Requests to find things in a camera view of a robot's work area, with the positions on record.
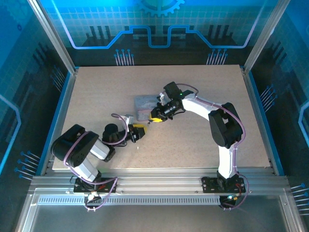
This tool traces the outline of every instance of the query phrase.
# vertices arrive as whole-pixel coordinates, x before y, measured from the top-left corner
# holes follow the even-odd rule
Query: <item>gear logo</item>
[[[27,0],[0,0],[0,6],[6,7],[12,18],[20,23],[29,14],[29,4]]]
[[[175,9],[180,9],[180,4],[184,0],[138,0],[137,4],[145,14],[150,13],[151,16],[155,14],[158,17],[162,15],[168,16],[168,13],[173,14]]]

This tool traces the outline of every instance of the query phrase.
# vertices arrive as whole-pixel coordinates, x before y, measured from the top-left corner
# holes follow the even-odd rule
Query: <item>beige tabletop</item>
[[[107,124],[122,127],[111,113],[135,115],[135,96],[159,94],[171,81],[197,87],[199,96],[207,100],[233,103],[247,132],[238,149],[237,166],[269,166],[238,65],[81,67],[63,132],[77,123],[101,138]],[[116,148],[115,156],[108,163],[88,157],[99,169],[219,166],[218,146],[212,139],[209,122],[192,112],[177,115],[174,120],[152,123],[141,140]],[[65,167],[55,159],[53,169]]]

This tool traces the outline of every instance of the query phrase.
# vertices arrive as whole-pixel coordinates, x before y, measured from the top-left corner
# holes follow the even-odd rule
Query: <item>black mounting plate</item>
[[[101,179],[98,180],[98,182],[102,182],[102,181],[109,180],[109,179],[110,178],[101,177]],[[91,193],[92,191],[97,191],[98,193],[105,193],[105,192],[108,193],[110,192],[113,183],[114,181],[108,182],[103,185],[104,187],[102,187],[102,185],[96,185],[96,186],[91,185],[91,184],[85,183],[80,178],[76,178],[73,192],[74,193]],[[112,193],[116,192],[116,187],[117,187],[117,184],[113,188]]]
[[[246,192],[243,178],[236,178],[231,188],[222,190],[217,182],[217,177],[202,177],[203,193],[239,193],[239,184],[241,193]]]

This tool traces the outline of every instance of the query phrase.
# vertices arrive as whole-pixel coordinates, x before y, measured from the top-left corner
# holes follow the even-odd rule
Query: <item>vent grille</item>
[[[40,196],[38,204],[81,205],[84,196]],[[101,200],[89,204],[97,205]],[[106,205],[219,205],[219,196],[110,196]]]

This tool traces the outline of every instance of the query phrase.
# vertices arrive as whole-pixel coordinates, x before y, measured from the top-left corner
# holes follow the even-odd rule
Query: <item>gray object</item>
[[[157,95],[140,95],[134,98],[137,121],[148,121],[150,112],[158,103]]]

